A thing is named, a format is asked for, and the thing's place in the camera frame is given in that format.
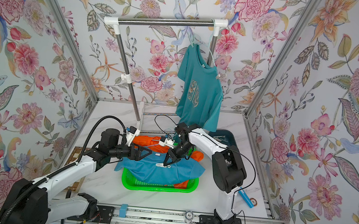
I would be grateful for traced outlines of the orange garment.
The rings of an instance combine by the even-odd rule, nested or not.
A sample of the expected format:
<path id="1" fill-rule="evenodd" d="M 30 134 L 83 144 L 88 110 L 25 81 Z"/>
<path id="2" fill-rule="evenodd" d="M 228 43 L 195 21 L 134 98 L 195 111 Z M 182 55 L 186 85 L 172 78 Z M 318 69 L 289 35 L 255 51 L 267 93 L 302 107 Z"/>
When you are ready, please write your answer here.
<path id="1" fill-rule="evenodd" d="M 157 152 L 157 153 L 162 153 L 162 154 L 166 154 L 169 150 L 168 146 L 161 146 L 159 144 L 160 141 L 160 137 L 150 137 L 150 136 L 137 136 L 133 139 L 133 143 L 137 144 L 139 146 L 143 146 L 143 147 L 148 147 L 151 150 Z M 203 160 L 204 155 L 203 153 L 195 150 L 195 149 L 191 149 L 189 151 L 189 154 L 191 154 L 191 158 L 197 162 L 200 162 Z"/>

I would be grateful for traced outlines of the blue garment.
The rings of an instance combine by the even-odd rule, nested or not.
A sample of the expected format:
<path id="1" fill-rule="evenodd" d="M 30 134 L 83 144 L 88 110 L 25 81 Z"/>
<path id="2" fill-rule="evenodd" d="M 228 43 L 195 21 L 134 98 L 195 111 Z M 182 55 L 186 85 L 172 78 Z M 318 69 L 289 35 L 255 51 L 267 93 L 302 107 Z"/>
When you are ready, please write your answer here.
<path id="1" fill-rule="evenodd" d="M 141 161 L 133 161 L 123 158 L 118 162 L 115 171 L 128 169 L 139 181 L 148 184 L 174 185 L 199 178 L 205 172 L 205 168 L 199 162 L 181 159 L 171 165 L 171 168 L 156 167 L 156 163 L 163 163 L 164 154 L 153 153 Z"/>

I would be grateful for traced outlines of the teal embroidered t-shirt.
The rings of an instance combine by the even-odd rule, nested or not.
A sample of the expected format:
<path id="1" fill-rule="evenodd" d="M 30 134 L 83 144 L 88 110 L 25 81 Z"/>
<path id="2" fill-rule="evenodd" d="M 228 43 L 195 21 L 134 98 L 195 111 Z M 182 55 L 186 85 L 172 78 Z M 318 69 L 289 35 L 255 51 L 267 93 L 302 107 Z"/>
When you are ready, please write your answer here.
<path id="1" fill-rule="evenodd" d="M 190 45 L 178 71 L 178 78 L 184 82 L 176 110 L 180 123 L 197 124 L 211 132 L 217 130 L 223 100 L 217 75 L 217 68 L 209 66 L 203 59 L 199 45 Z"/>

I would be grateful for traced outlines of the mint green clothespin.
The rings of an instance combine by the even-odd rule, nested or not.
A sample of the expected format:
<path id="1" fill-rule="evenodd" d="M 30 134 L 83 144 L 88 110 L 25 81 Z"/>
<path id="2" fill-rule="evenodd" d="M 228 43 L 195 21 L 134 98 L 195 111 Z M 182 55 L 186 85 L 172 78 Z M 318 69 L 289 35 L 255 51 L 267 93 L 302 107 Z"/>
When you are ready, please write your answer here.
<path id="1" fill-rule="evenodd" d="M 191 46 L 194 47 L 194 46 L 195 46 L 195 37 L 191 38 L 191 39 L 190 39 L 190 42 L 191 42 L 191 43 L 190 43 Z"/>

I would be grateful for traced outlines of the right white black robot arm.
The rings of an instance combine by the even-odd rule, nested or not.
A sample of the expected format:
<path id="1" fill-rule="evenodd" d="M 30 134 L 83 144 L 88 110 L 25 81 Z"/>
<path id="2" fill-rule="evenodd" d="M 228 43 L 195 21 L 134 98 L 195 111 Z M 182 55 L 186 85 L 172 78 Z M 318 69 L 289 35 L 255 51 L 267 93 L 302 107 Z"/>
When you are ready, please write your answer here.
<path id="1" fill-rule="evenodd" d="M 247 172 L 242 158 L 249 159 L 239 152 L 234 145 L 228 146 L 213 139 L 197 124 L 186 125 L 179 123 L 175 127 L 175 133 L 180 142 L 174 144 L 170 136 L 163 136 L 159 144 L 168 146 L 163 165 L 165 167 L 180 162 L 186 158 L 192 148 L 199 149 L 212 160 L 213 179 L 220 190 L 218 203 L 213 217 L 206 219 L 209 224 L 234 224 L 238 222 L 234 211 L 236 194 L 244 191 L 243 182 L 247 178 Z"/>

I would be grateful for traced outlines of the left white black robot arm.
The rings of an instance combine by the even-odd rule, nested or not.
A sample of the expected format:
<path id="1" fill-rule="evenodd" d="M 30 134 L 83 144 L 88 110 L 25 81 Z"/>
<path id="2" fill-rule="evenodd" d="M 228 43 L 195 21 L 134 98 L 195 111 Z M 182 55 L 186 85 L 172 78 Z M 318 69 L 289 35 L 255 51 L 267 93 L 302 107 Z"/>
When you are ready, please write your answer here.
<path id="1" fill-rule="evenodd" d="M 93 174 L 111 162 L 127 158 L 140 161 L 152 150 L 133 142 L 138 135 L 135 127 L 106 129 L 101 140 L 90 149 L 86 147 L 77 159 L 60 169 L 33 180 L 14 183 L 0 210 L 1 224 L 48 224 L 73 216 L 91 220 L 98 216 L 98 201 L 87 193 L 55 200 L 54 197 L 75 181 Z"/>

